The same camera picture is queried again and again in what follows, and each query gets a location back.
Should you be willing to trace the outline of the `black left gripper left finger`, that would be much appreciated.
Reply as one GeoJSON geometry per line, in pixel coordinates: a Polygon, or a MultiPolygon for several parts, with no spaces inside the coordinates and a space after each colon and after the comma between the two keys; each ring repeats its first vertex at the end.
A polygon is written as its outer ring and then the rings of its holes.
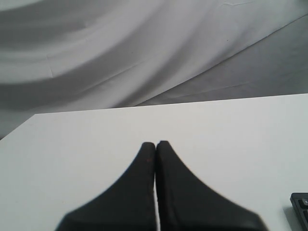
{"type": "Polygon", "coordinates": [[[155,231],[155,145],[144,142],[123,175],[105,192],[66,214],[58,231],[155,231]]]}

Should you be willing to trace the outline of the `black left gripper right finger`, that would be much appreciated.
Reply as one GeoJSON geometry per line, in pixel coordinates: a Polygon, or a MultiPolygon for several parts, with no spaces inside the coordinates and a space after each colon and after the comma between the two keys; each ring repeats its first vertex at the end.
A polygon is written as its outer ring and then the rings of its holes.
{"type": "Polygon", "coordinates": [[[199,180],[167,141],[156,147],[156,192],[163,231],[263,231],[256,213],[199,180]]]}

